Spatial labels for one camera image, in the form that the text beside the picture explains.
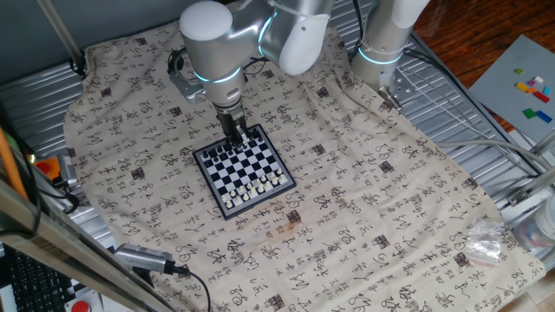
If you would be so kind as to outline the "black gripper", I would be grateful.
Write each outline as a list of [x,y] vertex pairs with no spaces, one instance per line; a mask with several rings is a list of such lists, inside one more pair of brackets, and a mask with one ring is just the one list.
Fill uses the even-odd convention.
[[249,142],[249,134],[246,130],[245,114],[242,108],[231,111],[218,111],[218,120],[225,132],[227,143],[236,148]]

